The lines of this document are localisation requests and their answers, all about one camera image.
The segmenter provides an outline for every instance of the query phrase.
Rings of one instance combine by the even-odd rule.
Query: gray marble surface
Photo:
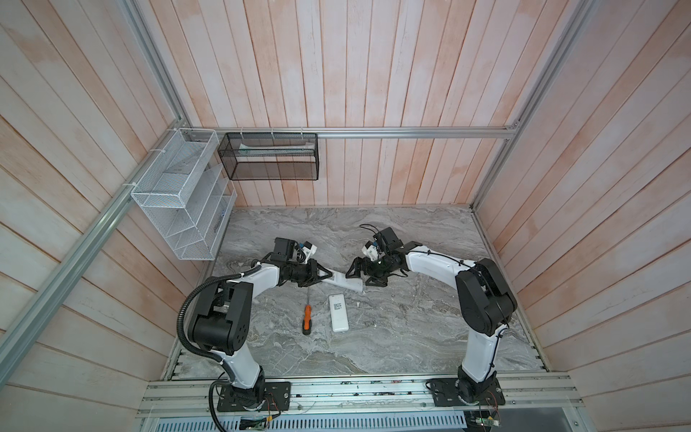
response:
[[[366,207],[236,209],[214,267],[214,276],[248,268],[271,252],[274,237],[310,241],[315,259],[345,272],[371,233],[371,223],[391,226],[403,242],[415,240],[462,259],[487,256],[469,210],[463,207]],[[328,296],[343,293],[350,330],[333,333]],[[456,373],[465,350],[468,326],[461,317],[455,288],[421,274],[389,278],[386,288],[363,293],[320,283],[310,287],[313,329],[301,333],[307,288],[294,283],[273,288],[252,304],[247,343],[268,376]],[[517,320],[502,338],[499,370],[537,370]],[[213,362],[183,355],[178,378],[212,377]]]

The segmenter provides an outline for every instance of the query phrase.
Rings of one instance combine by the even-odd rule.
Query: white wire mesh organizer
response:
[[[199,181],[218,136],[211,129],[178,129],[132,191],[141,207],[183,208]]]
[[[218,146],[215,131],[183,129],[147,169],[132,197],[179,259],[213,260],[237,193],[219,164],[204,171]]]

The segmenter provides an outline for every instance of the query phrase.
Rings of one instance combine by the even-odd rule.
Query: white plastic object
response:
[[[446,258],[436,253],[427,246],[417,246],[406,255],[408,268],[411,272],[426,274],[452,288],[456,288],[458,272],[468,270],[475,265],[475,261],[470,260],[463,260],[463,265],[459,265],[455,261],[456,258]]]
[[[462,367],[473,381],[482,382],[493,372],[494,352],[499,344],[499,336],[506,328],[507,325],[502,324],[491,336],[473,329],[468,333],[468,347]]]
[[[249,351],[247,344],[243,344],[239,350],[233,355],[226,355],[223,351],[211,350],[223,358],[225,363],[230,365],[230,368],[235,374],[233,387],[237,388],[252,388],[257,382],[259,376],[259,364],[254,361],[252,353]]]
[[[370,259],[370,261],[376,261],[379,258],[379,251],[374,245],[370,247],[362,247],[362,253]]]
[[[307,262],[308,259],[310,259],[314,254],[316,254],[316,246],[312,245],[310,249],[307,248],[307,246],[303,245],[302,246],[302,251],[305,253],[305,263]]]
[[[345,288],[347,290],[352,290],[355,292],[362,292],[363,284],[362,284],[362,279],[347,279],[346,276],[343,273],[340,272],[335,272],[331,269],[328,269],[331,273],[334,275],[331,276],[328,279],[322,280],[322,282],[329,283],[331,285],[335,285],[337,287]],[[319,276],[323,276],[326,273],[323,272],[322,270],[319,270]]]
[[[350,329],[348,326],[348,314],[346,313],[346,298],[343,294],[333,294],[329,296],[329,307],[331,308],[331,328],[334,332],[345,332]]]
[[[280,269],[273,264],[261,263],[261,269],[240,279],[229,279],[231,282],[248,282],[253,285],[252,298],[278,284]]]

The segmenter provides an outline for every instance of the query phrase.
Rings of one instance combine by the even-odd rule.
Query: aluminum frame rail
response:
[[[545,99],[547,92],[554,83],[555,78],[559,75],[562,66],[564,66],[569,54],[574,49],[576,41],[586,29],[587,22],[593,16],[599,4],[600,0],[580,0],[580,3],[576,6],[574,14],[564,29],[564,33],[561,35],[557,46],[543,68],[535,88],[531,91],[528,102],[518,115],[518,120],[514,124],[515,134],[509,138],[509,141],[504,143],[504,146],[499,150],[499,154],[494,158],[492,165],[487,171],[487,175],[477,190],[475,199],[471,203],[471,208],[477,209],[482,205],[482,201],[486,198],[492,183],[499,175],[504,163],[509,159],[516,142],[520,139],[526,126],[530,123],[538,107]]]
[[[290,410],[286,412],[289,414],[373,413],[449,410],[449,407],[434,406],[425,382],[431,378],[451,377],[455,375],[349,375],[271,378],[267,382],[292,383]],[[507,401],[502,409],[583,406],[583,400],[566,373],[499,373],[498,378]],[[151,382],[136,417],[207,416],[212,381]],[[453,409],[477,410],[477,407],[456,406]]]
[[[497,138],[508,140],[515,130],[494,126],[458,127],[232,127],[221,133],[316,133],[320,138]]]
[[[169,129],[178,128],[184,120],[171,124]],[[172,135],[168,130],[154,149],[163,147]],[[62,303],[94,260],[103,244],[110,238],[122,218],[134,202],[130,192],[134,183],[144,174],[153,162],[157,152],[150,151],[139,164],[134,174],[120,187],[113,199],[101,212],[91,226],[79,238],[62,262],[31,297],[29,304],[12,322],[0,339],[0,388],[10,379],[21,360],[26,356],[41,332],[58,311]]]

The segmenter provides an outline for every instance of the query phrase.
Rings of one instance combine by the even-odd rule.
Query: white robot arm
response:
[[[228,375],[238,403],[247,409],[260,408],[265,400],[264,373],[245,344],[252,311],[252,299],[286,281],[307,287],[319,282],[361,292],[360,280],[323,267],[312,257],[316,246],[286,238],[274,240],[274,251],[239,274],[209,278],[187,297],[178,314],[178,339],[191,353],[218,362]],[[193,299],[189,326],[184,331],[187,310]]]
[[[490,259],[470,261],[440,254],[417,242],[403,244],[393,229],[375,232],[374,242],[363,247],[347,278],[369,276],[366,285],[386,286],[396,271],[426,274],[455,288],[463,318],[470,326],[468,346],[458,368],[457,395],[463,404],[477,404],[495,383],[494,357],[499,339],[517,307],[497,265]]]

